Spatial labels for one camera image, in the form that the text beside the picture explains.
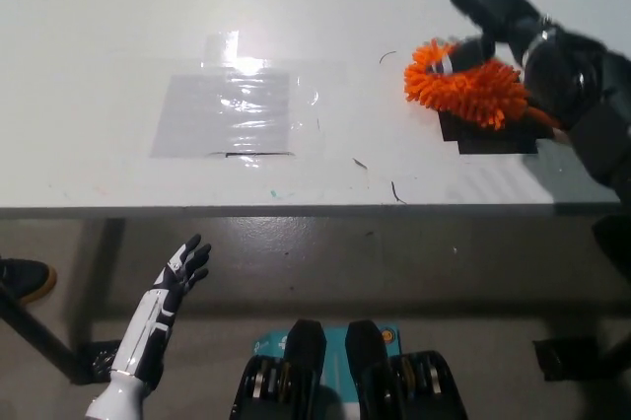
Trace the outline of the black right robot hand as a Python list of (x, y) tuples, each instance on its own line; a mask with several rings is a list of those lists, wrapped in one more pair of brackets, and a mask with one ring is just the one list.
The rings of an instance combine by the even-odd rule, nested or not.
[(462, 40), (448, 55), (428, 67), (434, 74), (453, 75), (477, 68), (494, 58), (496, 45), (506, 44), (515, 61), (525, 56), (545, 30), (542, 15), (528, 0), (450, 0), (476, 26), (480, 34)]

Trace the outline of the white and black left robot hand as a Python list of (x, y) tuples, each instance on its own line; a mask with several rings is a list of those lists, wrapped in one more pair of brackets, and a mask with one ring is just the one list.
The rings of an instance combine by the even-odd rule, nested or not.
[(196, 234), (182, 244), (147, 290), (129, 322), (111, 370), (138, 379), (154, 390), (164, 370), (164, 356), (183, 298), (208, 275), (211, 245)]

